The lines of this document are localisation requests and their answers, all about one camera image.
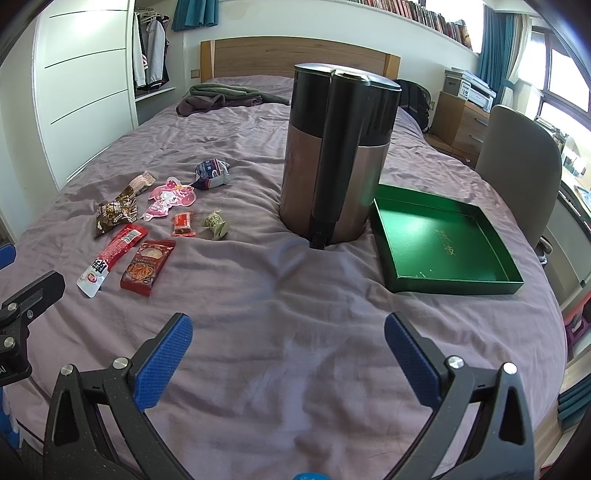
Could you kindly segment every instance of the gray chair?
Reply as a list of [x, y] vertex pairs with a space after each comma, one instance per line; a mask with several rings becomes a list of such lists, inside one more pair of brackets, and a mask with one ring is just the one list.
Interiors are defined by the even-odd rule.
[[505, 201], [540, 261], [551, 251], [542, 238], [560, 187], [562, 162], [550, 134], [519, 112], [496, 105], [476, 172]]

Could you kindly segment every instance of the blue snack packet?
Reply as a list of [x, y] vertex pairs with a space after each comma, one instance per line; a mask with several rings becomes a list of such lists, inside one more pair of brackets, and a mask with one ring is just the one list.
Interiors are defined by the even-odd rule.
[[229, 166], [230, 164], [217, 158], [202, 161], [195, 168], [197, 179], [191, 184], [191, 187], [199, 190], [209, 190], [228, 183], [230, 180]]

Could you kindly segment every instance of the electric kettle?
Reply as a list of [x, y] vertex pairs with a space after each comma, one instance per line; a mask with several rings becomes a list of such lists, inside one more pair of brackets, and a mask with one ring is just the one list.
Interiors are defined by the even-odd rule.
[[363, 232], [401, 91], [364, 70], [295, 66], [279, 215], [312, 248]]

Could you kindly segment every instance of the white wardrobe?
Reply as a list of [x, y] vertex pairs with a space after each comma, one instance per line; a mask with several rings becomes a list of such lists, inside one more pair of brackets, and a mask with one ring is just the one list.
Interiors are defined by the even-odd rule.
[[55, 0], [38, 20], [34, 98], [58, 190], [137, 125], [127, 71], [128, 7], [128, 0]]

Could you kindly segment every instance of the screw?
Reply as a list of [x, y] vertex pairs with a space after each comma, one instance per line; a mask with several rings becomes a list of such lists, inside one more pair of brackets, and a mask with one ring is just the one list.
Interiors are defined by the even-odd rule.
[[124, 356], [120, 356], [113, 360], [113, 368], [117, 370], [122, 370], [129, 365], [129, 360], [127, 360]]
[[72, 372], [74, 371], [74, 367], [71, 366], [70, 364], [65, 364], [61, 370], [60, 373], [62, 375], [64, 375], [65, 377], [67, 377], [68, 375], [70, 375]]
[[515, 366], [515, 364], [512, 364], [511, 362], [503, 364], [503, 370], [505, 371], [505, 373], [508, 373], [509, 375], [515, 375], [517, 373], [517, 367]]
[[462, 368], [464, 366], [464, 359], [461, 356], [453, 355], [447, 359], [447, 364], [455, 369]]

